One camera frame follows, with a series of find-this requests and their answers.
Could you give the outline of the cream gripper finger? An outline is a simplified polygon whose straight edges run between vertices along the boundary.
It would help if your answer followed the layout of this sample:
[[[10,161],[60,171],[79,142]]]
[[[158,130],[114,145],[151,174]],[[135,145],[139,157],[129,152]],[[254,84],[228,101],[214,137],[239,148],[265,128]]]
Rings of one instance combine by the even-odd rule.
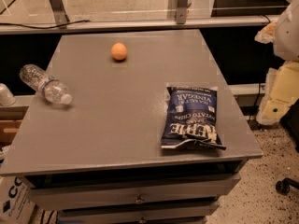
[[[254,40],[263,44],[272,43],[274,41],[276,25],[277,23],[275,21],[267,24],[261,31],[257,33],[257,35],[254,37]]]
[[[270,68],[265,80],[265,95],[259,105],[256,120],[273,125],[299,99],[299,62],[285,62],[279,69]]]

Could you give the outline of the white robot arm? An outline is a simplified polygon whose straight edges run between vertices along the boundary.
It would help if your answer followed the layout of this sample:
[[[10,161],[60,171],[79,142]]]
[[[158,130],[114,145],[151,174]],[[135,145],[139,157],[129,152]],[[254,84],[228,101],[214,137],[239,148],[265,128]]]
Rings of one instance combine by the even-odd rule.
[[[299,100],[299,0],[293,0],[277,21],[257,33],[255,40],[272,43],[274,54],[284,61],[279,69],[268,70],[265,95],[256,115],[259,124],[273,125]]]

